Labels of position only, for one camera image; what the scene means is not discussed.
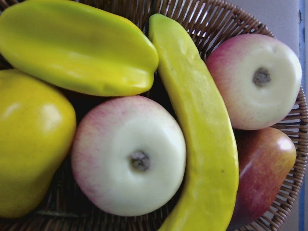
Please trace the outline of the red yellow mango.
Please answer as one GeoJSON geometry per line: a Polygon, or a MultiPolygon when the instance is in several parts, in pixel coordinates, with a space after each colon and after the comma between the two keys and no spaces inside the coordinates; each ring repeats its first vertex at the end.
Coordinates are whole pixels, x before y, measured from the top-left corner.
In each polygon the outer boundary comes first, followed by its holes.
{"type": "Polygon", "coordinates": [[[248,225],[272,205],[296,160],[292,140],[276,128],[236,130],[239,187],[228,230],[248,225]]]}

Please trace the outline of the yellow starfruit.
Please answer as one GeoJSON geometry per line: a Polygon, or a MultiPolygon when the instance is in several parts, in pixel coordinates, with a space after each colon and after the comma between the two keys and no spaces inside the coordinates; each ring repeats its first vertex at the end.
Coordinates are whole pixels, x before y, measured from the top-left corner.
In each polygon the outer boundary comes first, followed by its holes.
{"type": "Polygon", "coordinates": [[[71,0],[27,0],[5,9],[0,52],[14,68],[94,96],[144,93],[158,66],[155,47],[134,23],[71,0]]]}

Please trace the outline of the yellow pear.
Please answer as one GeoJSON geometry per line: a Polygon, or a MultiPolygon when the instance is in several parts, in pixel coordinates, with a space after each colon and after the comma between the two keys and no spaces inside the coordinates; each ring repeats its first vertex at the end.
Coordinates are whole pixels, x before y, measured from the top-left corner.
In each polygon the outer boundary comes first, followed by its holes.
{"type": "Polygon", "coordinates": [[[69,152],[76,114],[55,87],[16,69],[0,73],[0,215],[35,209],[69,152]]]}

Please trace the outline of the pale peach apple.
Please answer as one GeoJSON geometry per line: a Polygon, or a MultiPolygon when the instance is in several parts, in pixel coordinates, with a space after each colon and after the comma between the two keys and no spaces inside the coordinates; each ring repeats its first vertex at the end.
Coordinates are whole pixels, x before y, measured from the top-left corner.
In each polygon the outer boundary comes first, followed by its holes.
{"type": "Polygon", "coordinates": [[[99,209],[139,216],[179,189],[186,144],[173,116],[143,96],[110,99],[81,120],[71,152],[74,178],[99,209]]]}

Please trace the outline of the red pink apple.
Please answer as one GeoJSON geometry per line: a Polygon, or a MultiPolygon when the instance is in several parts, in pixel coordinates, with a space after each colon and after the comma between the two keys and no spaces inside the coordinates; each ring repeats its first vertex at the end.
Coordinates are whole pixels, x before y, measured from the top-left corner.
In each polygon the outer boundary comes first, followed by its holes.
{"type": "Polygon", "coordinates": [[[221,43],[205,60],[233,128],[256,130],[284,119],[298,96],[302,68],[279,40],[243,34],[221,43]]]}

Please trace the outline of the yellow banana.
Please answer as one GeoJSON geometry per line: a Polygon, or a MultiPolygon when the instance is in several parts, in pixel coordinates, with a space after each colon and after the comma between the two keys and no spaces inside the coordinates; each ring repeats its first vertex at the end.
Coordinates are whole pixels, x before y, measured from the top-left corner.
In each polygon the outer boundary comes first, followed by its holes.
{"type": "Polygon", "coordinates": [[[187,148],[182,193],[160,229],[224,231],[239,184],[237,146],[225,103],[182,25],[154,14],[149,19],[149,38],[158,52],[158,74],[187,148]]]}

